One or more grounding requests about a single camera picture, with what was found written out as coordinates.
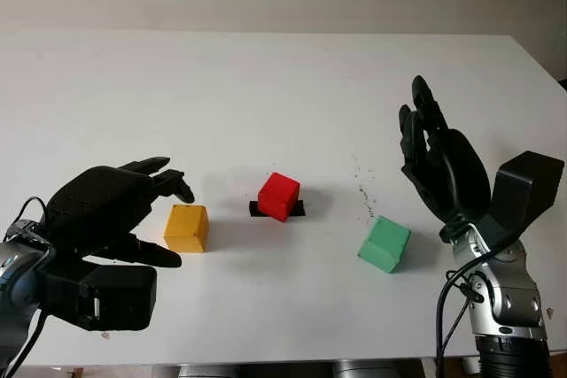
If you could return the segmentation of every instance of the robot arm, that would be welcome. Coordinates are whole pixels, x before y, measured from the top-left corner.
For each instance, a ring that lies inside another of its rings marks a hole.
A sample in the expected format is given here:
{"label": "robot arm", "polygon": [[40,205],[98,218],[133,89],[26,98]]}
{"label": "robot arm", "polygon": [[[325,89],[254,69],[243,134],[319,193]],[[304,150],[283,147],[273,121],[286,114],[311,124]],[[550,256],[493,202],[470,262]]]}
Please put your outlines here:
{"label": "robot arm", "polygon": [[[51,198],[39,222],[12,223],[0,243],[0,374],[26,341],[36,309],[43,321],[52,314],[87,330],[148,326],[156,297],[151,266],[178,267],[181,258],[131,231],[157,197],[194,201],[182,172],[152,176],[168,161],[90,168]],[[82,259],[88,255],[151,266],[103,266]]]}
{"label": "robot arm", "polygon": [[[400,109],[402,172],[445,223],[439,234],[453,245],[471,294],[470,321],[483,376],[550,376],[540,293],[525,269],[518,238],[554,203],[563,161],[524,152],[501,166],[491,199],[482,162],[464,135],[447,128],[420,76],[413,96],[416,111]],[[444,376],[439,319],[451,281],[438,304],[438,377]]]}

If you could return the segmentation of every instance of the white table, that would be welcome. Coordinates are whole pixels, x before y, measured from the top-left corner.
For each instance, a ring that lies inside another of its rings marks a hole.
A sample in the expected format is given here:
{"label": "white table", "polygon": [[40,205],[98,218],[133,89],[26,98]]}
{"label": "white table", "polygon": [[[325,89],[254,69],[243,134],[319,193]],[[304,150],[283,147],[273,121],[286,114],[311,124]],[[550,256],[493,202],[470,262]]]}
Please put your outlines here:
{"label": "white table", "polygon": [[[207,253],[159,270],[146,330],[103,338],[50,318],[27,363],[430,356],[454,261],[400,172],[398,110],[418,73],[491,182],[526,149],[567,157],[566,94],[505,36],[0,33],[0,223],[90,166],[155,155],[186,173],[211,221]],[[249,217],[272,171],[301,181],[307,217]],[[553,350],[567,348],[566,181],[523,237]],[[163,243],[175,202],[136,233]],[[373,214],[413,231],[396,274],[356,257]],[[461,302],[450,297],[447,324]],[[448,354],[472,353],[467,318]]]}

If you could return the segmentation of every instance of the yellow cube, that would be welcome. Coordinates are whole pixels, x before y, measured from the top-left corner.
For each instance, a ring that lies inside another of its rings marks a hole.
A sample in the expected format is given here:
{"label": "yellow cube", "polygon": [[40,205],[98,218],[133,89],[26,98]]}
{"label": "yellow cube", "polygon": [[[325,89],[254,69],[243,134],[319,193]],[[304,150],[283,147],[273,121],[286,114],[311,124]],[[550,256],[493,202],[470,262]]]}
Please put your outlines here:
{"label": "yellow cube", "polygon": [[167,247],[176,252],[204,252],[209,220],[203,205],[171,207],[163,237]]}

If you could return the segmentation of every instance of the black cable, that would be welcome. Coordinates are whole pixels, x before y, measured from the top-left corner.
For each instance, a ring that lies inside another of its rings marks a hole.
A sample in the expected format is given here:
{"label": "black cable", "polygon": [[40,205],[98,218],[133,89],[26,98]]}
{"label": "black cable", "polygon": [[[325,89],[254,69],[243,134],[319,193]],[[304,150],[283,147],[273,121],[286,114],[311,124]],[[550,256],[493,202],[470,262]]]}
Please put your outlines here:
{"label": "black cable", "polygon": [[436,356],[435,363],[437,366],[436,377],[445,378],[445,366],[443,364],[443,357],[445,355],[445,348],[443,347],[443,310],[445,308],[445,301],[447,300],[447,294],[449,290],[455,285],[455,283],[466,274],[472,267],[484,263],[490,258],[497,255],[500,251],[505,249],[509,244],[504,246],[496,246],[492,251],[483,254],[480,257],[474,258],[470,262],[466,263],[464,266],[459,268],[443,285],[441,292],[439,293],[439,298],[437,300],[437,313],[435,315],[435,339],[436,339]]}
{"label": "black cable", "polygon": [[453,322],[453,326],[451,327],[451,329],[449,329],[449,332],[447,332],[447,335],[445,337],[445,341],[443,342],[443,347],[441,347],[441,350],[444,353],[445,353],[445,348],[447,347],[447,344],[449,344],[449,340],[451,339],[451,336],[453,336],[453,333],[457,329],[457,326],[459,325],[459,322],[461,321],[462,316],[467,311],[467,307],[469,307],[469,299],[465,298],[464,299],[464,305],[462,305],[461,311],[459,312],[459,314],[457,314],[457,317],[455,318],[455,320]]}
{"label": "black cable", "polygon": [[12,223],[15,223],[19,220],[19,218],[21,217],[21,215],[24,213],[24,211],[27,208],[27,205],[29,203],[31,203],[32,201],[37,201],[39,204],[42,205],[42,209],[43,209],[43,217],[45,218],[45,223],[47,223],[47,207],[45,206],[44,201],[40,198],[40,197],[30,197],[26,200],[26,202],[21,206],[21,209],[19,210],[18,215],[16,216],[16,219],[14,219],[14,221]]}
{"label": "black cable", "polygon": [[32,348],[34,347],[37,338],[39,338],[39,335],[42,333],[43,325],[45,325],[45,321],[47,320],[48,316],[49,314],[46,311],[42,310],[42,312],[39,315],[39,319],[37,320],[37,325],[35,325],[34,333],[32,334],[32,336],[29,337],[29,340],[27,341],[26,345],[19,353],[19,356],[16,358],[14,363],[12,364],[10,371],[6,372],[3,375],[3,378],[12,378],[13,375],[16,373],[16,371],[19,369],[19,367],[26,359],[29,352],[31,352]]}

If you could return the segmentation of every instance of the colored block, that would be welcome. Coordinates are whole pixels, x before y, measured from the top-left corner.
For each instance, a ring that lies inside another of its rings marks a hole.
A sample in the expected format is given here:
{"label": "colored block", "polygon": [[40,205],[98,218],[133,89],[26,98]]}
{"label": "colored block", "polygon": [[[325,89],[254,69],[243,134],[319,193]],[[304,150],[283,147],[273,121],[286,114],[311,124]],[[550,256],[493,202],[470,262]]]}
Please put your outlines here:
{"label": "colored block", "polygon": [[274,219],[286,221],[298,197],[298,181],[272,173],[258,192],[258,210]]}
{"label": "colored block", "polygon": [[176,252],[204,252],[209,219],[203,205],[173,205],[163,237]]}
{"label": "colored block", "polygon": [[409,229],[379,216],[358,256],[390,274],[400,263],[410,234]]}

